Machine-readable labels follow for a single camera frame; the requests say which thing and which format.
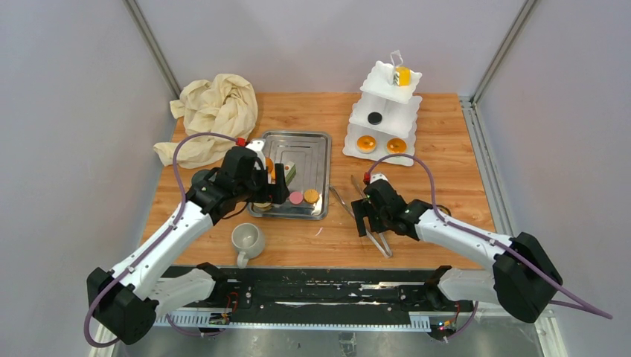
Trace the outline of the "orange topped tart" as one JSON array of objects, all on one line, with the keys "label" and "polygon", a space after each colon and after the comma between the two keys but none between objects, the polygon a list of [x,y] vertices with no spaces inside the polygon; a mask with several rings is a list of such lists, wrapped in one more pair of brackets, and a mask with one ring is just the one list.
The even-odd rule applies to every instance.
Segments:
[{"label": "orange topped tart", "polygon": [[385,145],[388,154],[406,153],[408,149],[407,143],[401,138],[392,138]]},{"label": "orange topped tart", "polygon": [[377,141],[370,135],[363,135],[356,140],[356,148],[364,154],[372,153],[377,148]]}]

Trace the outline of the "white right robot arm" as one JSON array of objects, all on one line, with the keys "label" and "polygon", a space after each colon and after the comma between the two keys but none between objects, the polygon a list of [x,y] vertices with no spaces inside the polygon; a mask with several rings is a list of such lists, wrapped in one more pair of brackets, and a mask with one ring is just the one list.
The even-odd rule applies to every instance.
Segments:
[{"label": "white right robot arm", "polygon": [[461,300],[493,303],[512,317],[533,323],[563,283],[534,236],[485,231],[444,215],[428,202],[406,202],[384,178],[368,184],[351,208],[361,237],[391,231],[442,246],[481,266],[476,271],[437,268],[425,290],[433,309]]}]

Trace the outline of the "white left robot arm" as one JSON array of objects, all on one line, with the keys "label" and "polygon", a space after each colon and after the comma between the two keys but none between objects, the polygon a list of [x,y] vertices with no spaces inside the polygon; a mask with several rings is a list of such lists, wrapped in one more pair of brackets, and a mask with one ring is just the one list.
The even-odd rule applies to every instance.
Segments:
[{"label": "white left robot arm", "polygon": [[155,320],[189,303],[203,300],[222,306],[228,287],[220,270],[203,263],[182,277],[162,282],[163,273],[203,233],[227,217],[239,202],[280,204],[289,196],[284,176],[270,179],[263,154],[265,143],[254,140],[228,150],[220,167],[195,173],[172,216],[136,251],[110,270],[96,268],[86,280],[89,311],[84,335],[95,318],[130,345],[141,340]]}]

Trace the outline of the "pink sandwich cookie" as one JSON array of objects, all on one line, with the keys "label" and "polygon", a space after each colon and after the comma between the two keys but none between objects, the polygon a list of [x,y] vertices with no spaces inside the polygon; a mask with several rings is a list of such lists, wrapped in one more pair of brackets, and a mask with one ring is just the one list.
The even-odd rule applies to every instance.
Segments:
[{"label": "pink sandwich cookie", "polygon": [[303,202],[304,195],[301,191],[293,191],[289,195],[289,201],[292,205],[299,205]]}]

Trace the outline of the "yellow round biscuit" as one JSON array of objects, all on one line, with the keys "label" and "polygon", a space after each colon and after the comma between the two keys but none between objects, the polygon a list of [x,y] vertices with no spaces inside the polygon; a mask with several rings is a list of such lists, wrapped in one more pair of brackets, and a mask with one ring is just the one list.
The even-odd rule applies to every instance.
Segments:
[{"label": "yellow round biscuit", "polygon": [[310,204],[316,204],[320,199],[320,193],[315,189],[304,191],[304,201]]}]

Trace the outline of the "yellow glazed donut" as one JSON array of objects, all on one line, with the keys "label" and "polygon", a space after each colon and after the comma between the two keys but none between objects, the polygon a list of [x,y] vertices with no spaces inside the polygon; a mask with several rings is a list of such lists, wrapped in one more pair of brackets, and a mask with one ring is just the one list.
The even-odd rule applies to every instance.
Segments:
[{"label": "yellow glazed donut", "polygon": [[259,210],[259,211],[268,211],[272,208],[272,203],[271,202],[264,202],[264,203],[258,203],[255,202],[252,204],[252,207],[255,210]]}]

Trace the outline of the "black sandwich cookie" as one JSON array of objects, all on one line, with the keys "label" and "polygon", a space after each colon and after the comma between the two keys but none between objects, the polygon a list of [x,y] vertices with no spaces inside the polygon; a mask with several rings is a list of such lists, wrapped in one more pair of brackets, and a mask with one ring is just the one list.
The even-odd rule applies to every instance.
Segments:
[{"label": "black sandwich cookie", "polygon": [[382,115],[379,112],[371,112],[368,114],[368,122],[371,125],[378,125],[382,121]]}]

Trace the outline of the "white ceramic mug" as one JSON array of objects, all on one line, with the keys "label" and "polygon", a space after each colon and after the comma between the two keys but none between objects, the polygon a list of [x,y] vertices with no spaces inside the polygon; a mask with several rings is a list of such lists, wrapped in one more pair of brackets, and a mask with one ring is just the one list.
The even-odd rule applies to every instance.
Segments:
[{"label": "white ceramic mug", "polygon": [[266,237],[256,225],[242,223],[232,231],[231,243],[237,252],[237,267],[243,269],[250,260],[261,255],[266,245]]}]

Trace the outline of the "green layered cake slice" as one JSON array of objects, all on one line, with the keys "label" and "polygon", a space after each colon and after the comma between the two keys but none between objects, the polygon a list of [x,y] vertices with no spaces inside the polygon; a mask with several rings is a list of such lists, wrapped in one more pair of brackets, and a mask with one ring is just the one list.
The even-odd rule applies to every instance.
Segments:
[{"label": "green layered cake slice", "polygon": [[284,165],[284,180],[287,187],[290,186],[295,176],[296,176],[295,163],[293,161],[286,162]]}]

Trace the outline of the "yellow cake slice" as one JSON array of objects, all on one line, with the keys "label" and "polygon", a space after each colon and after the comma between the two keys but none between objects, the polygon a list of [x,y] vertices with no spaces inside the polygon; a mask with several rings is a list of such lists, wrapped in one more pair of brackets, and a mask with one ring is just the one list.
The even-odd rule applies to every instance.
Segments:
[{"label": "yellow cake slice", "polygon": [[411,70],[404,66],[396,66],[393,71],[392,82],[395,86],[409,86],[411,83]]}]

